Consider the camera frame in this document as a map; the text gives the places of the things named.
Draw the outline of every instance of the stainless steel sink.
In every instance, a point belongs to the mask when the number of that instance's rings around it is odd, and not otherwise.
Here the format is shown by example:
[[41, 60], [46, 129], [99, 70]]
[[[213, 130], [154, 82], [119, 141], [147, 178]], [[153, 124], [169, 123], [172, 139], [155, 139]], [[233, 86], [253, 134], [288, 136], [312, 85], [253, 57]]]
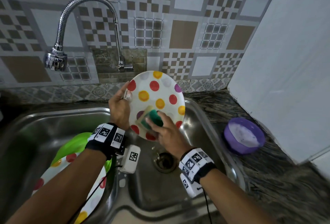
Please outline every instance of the stainless steel sink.
[[[180, 131], [245, 190], [242, 173], [204, 112], [190, 99], [185, 103]], [[79, 133], [92, 132], [108, 122], [109, 116], [107, 105], [92, 103], [30, 113], [12, 122], [0, 139], [0, 223], [31, 196], [33, 186], [61, 145]], [[207, 214], [204, 196], [188, 197], [179, 179], [178, 161], [159, 143], [144, 140], [132, 131], [127, 132], [127, 143], [141, 147], [136, 172], [123, 174], [116, 169], [109, 174], [101, 202], [86, 223], [110, 223], [123, 210], [142, 223], [180, 223]], [[212, 203], [209, 207], [216, 211]]]

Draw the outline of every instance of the black cable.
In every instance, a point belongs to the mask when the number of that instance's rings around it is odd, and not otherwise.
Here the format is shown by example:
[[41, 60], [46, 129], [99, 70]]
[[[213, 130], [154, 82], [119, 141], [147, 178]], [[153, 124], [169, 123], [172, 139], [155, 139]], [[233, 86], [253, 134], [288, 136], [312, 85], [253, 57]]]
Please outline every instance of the black cable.
[[112, 171], [115, 168], [121, 168], [121, 165], [117, 165], [114, 167], [111, 167], [109, 169], [109, 171], [106, 173], [106, 175], [104, 176], [104, 178], [100, 181], [100, 183], [97, 185], [97, 187], [94, 189], [94, 191], [92, 192], [92, 194], [87, 198], [86, 201], [83, 202], [83, 204], [81, 204], [81, 206], [78, 208], [78, 210], [72, 215], [72, 217], [70, 218], [70, 220], [67, 222], [67, 224], [70, 224], [73, 219], [75, 218], [75, 216], [80, 212], [80, 210], [85, 206], [85, 204], [87, 203], [87, 201], [89, 201], [89, 199], [92, 197], [92, 195], [95, 193], [95, 191], [99, 188], [99, 186], [101, 185], [101, 183], [104, 181], [104, 179], [108, 176], [108, 174], [110, 173], [110, 171]]
[[212, 224], [211, 214], [210, 214], [210, 211], [209, 211], [209, 209], [208, 209], [208, 203], [207, 203], [206, 193], [205, 193], [205, 190], [204, 190], [204, 189], [203, 189], [203, 192], [204, 192], [205, 201], [206, 201], [206, 207], [207, 207], [208, 218], [210, 219], [210, 223]]

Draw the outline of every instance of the faucet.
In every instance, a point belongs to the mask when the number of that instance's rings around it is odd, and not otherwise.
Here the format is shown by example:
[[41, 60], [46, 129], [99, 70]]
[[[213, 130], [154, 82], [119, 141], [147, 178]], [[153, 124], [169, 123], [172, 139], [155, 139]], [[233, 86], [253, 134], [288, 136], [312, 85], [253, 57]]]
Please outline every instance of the faucet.
[[116, 32], [116, 45], [117, 45], [117, 55], [118, 55], [118, 70], [120, 72], [128, 69], [133, 71], [133, 56], [132, 63], [125, 64], [125, 59], [122, 56], [122, 48], [119, 40], [119, 28], [118, 28], [118, 16], [117, 13], [108, 0], [72, 0], [64, 8], [60, 20], [58, 22], [57, 36], [54, 47], [47, 51], [44, 55], [43, 61], [46, 68], [54, 71], [64, 71], [67, 66], [68, 56], [63, 52], [63, 39], [66, 22], [72, 10], [86, 1], [99, 1], [106, 5], [113, 14], [113, 23]]

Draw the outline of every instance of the marble countertop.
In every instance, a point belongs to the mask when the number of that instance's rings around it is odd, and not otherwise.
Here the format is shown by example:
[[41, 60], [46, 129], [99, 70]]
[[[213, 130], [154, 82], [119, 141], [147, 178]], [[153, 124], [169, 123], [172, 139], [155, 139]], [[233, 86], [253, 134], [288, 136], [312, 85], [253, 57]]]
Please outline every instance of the marble countertop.
[[[185, 97], [199, 104], [219, 134], [231, 118], [243, 117], [255, 122], [228, 90], [190, 93]], [[265, 145], [255, 153], [233, 155], [245, 173], [246, 193], [278, 223], [318, 224], [330, 220], [330, 184], [311, 163], [295, 165], [267, 134], [265, 136]], [[213, 223], [226, 223], [218, 212], [211, 216]], [[208, 216], [195, 223], [209, 223]]]

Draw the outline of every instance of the drain strainer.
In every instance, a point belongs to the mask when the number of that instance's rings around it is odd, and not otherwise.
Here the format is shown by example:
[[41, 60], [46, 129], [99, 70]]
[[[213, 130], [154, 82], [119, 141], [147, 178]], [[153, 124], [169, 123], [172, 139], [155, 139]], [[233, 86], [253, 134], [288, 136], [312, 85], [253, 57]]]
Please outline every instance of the drain strainer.
[[170, 173], [177, 167], [177, 160], [169, 153], [157, 154], [153, 160], [156, 169], [161, 173]]

